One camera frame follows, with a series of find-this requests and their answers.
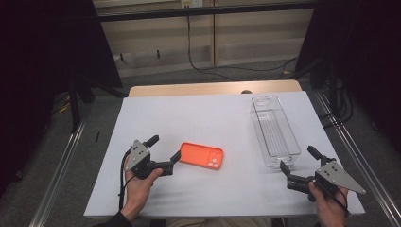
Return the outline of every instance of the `floor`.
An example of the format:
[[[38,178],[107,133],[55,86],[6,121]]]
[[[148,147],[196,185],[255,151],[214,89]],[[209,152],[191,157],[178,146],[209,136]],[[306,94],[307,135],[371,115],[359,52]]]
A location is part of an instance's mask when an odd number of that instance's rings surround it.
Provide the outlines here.
[[[283,65],[286,61],[269,61],[240,64],[241,67],[274,68]],[[171,84],[188,82],[215,82],[227,81],[227,78],[238,80],[285,79],[285,71],[291,71],[294,62],[277,70],[255,72],[238,69],[217,69],[215,74],[203,74],[196,70],[181,70],[174,72],[155,73],[145,76],[122,78],[128,90],[134,85]],[[316,91],[309,86],[308,77],[299,79],[303,89],[307,91],[317,114],[324,114]],[[94,104],[81,104],[82,114],[87,114],[84,129],[79,136],[79,142],[71,155],[68,168],[58,188],[57,196],[51,204],[45,226],[93,226],[98,220],[84,217],[83,211],[96,181],[97,172],[103,160],[110,137],[113,133],[113,124],[118,117],[122,99],[109,96],[102,91],[94,90],[96,101]],[[54,110],[62,103],[55,103]],[[401,204],[401,154],[394,149],[387,137],[372,127],[372,120],[363,108],[354,100],[354,115],[345,124],[357,146],[363,153],[377,178],[383,183],[396,206]],[[65,147],[71,140],[71,114],[55,112],[48,124],[47,132],[42,139],[30,162],[23,169],[24,177],[18,183],[9,185],[8,190],[0,199],[0,226],[28,226],[32,221],[38,206],[53,174],[59,164]],[[349,226],[395,226],[383,212],[378,196],[374,195],[364,176],[355,166],[352,156],[339,137],[335,128],[331,127],[326,133],[339,155],[343,167],[363,187],[368,188],[365,196],[359,196],[366,214],[348,218]],[[288,226],[313,226],[316,217],[288,217]],[[140,220],[135,226],[148,226],[148,220]]]

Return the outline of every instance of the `hand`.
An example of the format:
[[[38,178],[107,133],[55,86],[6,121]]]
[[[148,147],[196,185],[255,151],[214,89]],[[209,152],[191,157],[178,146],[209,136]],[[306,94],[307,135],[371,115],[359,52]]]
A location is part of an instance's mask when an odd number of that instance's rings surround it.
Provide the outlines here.
[[[316,199],[318,218],[322,227],[343,227],[345,226],[345,211],[332,199],[325,199],[321,189],[313,182],[309,183],[309,190]],[[340,191],[347,197],[348,190],[340,188]],[[345,204],[344,196],[337,192],[336,199]]]
[[[153,182],[156,181],[160,175],[162,175],[163,170],[157,168],[153,170],[150,175],[144,179],[134,177],[132,171],[125,172],[125,179],[127,183],[127,202],[125,206],[121,209],[121,214],[129,222],[138,216],[139,212],[144,208],[145,203],[148,200],[150,193],[150,188],[153,186]]]

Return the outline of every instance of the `white table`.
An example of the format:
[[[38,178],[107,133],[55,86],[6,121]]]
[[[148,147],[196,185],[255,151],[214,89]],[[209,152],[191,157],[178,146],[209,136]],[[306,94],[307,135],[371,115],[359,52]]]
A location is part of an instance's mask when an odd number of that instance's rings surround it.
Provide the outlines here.
[[[279,96],[302,154],[293,173],[309,176],[318,161],[306,151],[312,145],[338,158],[305,92],[253,95],[154,96],[125,98],[113,136],[85,211],[103,218],[118,210],[119,171],[134,139],[159,134],[151,159],[167,161],[182,142],[224,150],[220,170],[178,163],[173,176],[152,187],[142,218],[285,217],[315,214],[307,195],[286,189],[277,168],[266,168],[250,116],[253,96]],[[357,195],[348,197],[352,214],[363,214]]]

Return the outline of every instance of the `orange phone case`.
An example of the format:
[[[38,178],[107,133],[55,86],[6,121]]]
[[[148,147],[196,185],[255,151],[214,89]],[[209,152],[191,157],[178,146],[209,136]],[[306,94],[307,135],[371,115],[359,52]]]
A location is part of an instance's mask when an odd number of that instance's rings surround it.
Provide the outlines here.
[[[180,162],[196,166],[220,169],[223,161],[223,150],[203,145],[183,143]]]

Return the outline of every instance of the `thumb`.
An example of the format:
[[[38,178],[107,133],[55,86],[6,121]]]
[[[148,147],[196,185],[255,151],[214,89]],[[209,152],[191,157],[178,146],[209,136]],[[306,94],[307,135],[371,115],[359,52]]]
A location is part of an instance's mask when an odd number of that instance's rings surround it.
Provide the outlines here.
[[[156,181],[157,178],[160,177],[160,175],[162,175],[163,170],[161,168],[156,168],[154,169],[150,175],[147,177],[146,181],[150,184],[152,184],[154,181]]]

